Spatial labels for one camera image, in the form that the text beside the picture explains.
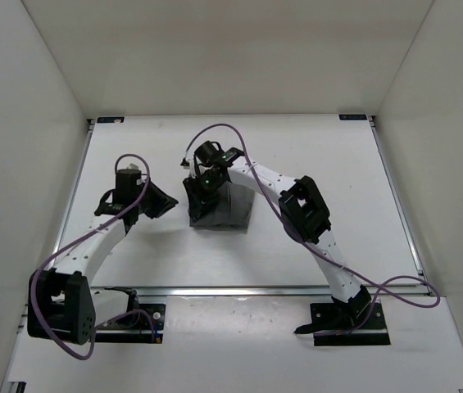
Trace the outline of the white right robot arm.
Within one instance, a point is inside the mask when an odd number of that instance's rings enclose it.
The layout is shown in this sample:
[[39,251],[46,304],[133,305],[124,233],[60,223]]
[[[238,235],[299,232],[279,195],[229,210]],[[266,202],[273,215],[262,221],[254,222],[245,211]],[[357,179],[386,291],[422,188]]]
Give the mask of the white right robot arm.
[[244,227],[254,196],[262,195],[289,237],[310,247],[331,290],[339,323],[354,328],[365,319],[370,293],[349,272],[329,208],[311,177],[285,176],[252,160],[243,149],[225,151],[213,141],[204,142],[181,165],[189,171],[183,185],[192,226]]

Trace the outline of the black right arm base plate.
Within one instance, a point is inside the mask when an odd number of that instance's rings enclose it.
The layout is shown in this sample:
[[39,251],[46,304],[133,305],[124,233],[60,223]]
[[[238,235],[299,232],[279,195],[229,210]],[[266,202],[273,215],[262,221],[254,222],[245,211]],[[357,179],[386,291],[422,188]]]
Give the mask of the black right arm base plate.
[[382,305],[372,300],[364,286],[343,303],[332,298],[331,302],[310,304],[311,321],[297,327],[295,335],[312,335],[314,346],[389,346],[388,333]]

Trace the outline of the dark label sticker left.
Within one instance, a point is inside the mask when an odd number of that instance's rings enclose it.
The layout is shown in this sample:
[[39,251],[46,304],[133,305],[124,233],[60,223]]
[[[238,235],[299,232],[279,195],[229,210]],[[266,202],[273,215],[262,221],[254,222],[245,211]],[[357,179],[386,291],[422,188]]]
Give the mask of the dark label sticker left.
[[125,121],[124,116],[100,116],[97,118],[97,124],[121,124]]

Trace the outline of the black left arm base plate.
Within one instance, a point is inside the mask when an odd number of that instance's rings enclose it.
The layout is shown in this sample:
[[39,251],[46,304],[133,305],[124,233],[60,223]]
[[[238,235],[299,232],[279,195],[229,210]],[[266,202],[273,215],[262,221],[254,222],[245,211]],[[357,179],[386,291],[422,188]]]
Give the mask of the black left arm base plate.
[[96,343],[161,344],[166,322],[166,304],[155,300],[142,300],[135,290],[125,290],[129,295],[128,310],[140,309],[145,314],[131,314],[108,322],[97,329]]

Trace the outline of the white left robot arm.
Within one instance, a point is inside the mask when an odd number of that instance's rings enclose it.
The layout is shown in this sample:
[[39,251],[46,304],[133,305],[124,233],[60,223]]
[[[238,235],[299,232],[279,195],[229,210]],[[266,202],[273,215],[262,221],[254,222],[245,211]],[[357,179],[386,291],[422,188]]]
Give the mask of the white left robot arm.
[[104,193],[94,211],[91,237],[64,251],[50,269],[31,276],[28,334],[83,345],[99,325],[118,323],[131,328],[138,323],[142,315],[136,291],[94,290],[90,283],[140,215],[157,219],[177,203],[139,169],[117,170],[114,188]]

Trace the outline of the dark label sticker right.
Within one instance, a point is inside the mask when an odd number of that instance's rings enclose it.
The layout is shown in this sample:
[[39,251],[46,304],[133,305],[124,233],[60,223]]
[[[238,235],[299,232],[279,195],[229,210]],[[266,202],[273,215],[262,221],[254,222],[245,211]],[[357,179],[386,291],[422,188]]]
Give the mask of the dark label sticker right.
[[365,114],[339,114],[338,118],[341,121],[367,121],[367,115]]

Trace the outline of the grey pleated skirt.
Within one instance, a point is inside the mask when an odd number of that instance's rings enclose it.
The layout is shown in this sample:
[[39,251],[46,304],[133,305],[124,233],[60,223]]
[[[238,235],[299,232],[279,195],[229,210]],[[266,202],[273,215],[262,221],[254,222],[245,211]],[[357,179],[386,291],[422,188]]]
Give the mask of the grey pleated skirt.
[[244,186],[226,182],[219,189],[218,194],[219,200],[215,209],[194,224],[189,218],[189,226],[195,229],[215,231],[247,230],[255,201],[255,192]]

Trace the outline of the dark label sticker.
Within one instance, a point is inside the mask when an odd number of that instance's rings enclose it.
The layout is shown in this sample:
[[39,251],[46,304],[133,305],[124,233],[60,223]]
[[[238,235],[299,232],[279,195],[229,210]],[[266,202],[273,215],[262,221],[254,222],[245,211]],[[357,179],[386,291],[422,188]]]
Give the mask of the dark label sticker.
[[121,124],[125,121],[124,116],[100,116],[97,118],[97,124]]
[[367,121],[367,115],[365,114],[339,114],[338,118],[341,121]]

